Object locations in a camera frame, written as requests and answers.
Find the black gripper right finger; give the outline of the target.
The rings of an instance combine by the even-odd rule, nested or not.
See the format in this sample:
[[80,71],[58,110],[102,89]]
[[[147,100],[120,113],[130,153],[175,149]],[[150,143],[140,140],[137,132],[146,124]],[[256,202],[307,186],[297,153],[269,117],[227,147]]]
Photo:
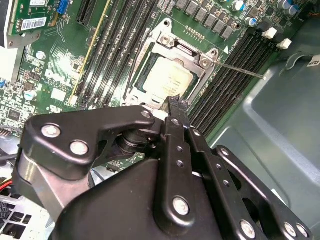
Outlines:
[[227,147],[188,126],[199,221],[188,240],[311,240],[313,234]]

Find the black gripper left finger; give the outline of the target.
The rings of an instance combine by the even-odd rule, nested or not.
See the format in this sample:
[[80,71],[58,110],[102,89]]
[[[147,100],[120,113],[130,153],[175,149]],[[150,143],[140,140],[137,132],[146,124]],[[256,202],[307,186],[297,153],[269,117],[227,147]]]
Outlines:
[[31,117],[13,182],[56,224],[78,196],[144,160],[159,160],[153,217],[161,230],[190,230],[197,212],[187,104],[168,97],[158,112],[140,105]]

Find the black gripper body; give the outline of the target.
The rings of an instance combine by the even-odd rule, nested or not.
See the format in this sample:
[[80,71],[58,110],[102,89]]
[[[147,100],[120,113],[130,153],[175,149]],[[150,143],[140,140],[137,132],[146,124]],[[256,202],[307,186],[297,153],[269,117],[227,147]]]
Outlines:
[[51,240],[171,240],[154,219],[160,161],[140,161],[75,198]]

